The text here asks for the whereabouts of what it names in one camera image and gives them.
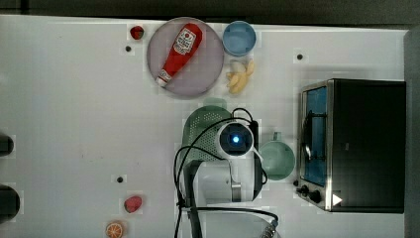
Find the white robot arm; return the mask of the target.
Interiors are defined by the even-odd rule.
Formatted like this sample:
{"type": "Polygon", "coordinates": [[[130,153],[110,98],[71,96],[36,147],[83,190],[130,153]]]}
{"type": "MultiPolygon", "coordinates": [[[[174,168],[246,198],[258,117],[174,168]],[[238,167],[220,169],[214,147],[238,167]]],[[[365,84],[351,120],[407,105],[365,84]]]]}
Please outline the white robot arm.
{"type": "Polygon", "coordinates": [[[258,123],[229,120],[214,126],[210,161],[194,159],[182,169],[192,238],[204,238],[201,211],[238,212],[236,202],[254,200],[263,187],[263,157],[256,147],[258,123]]]}

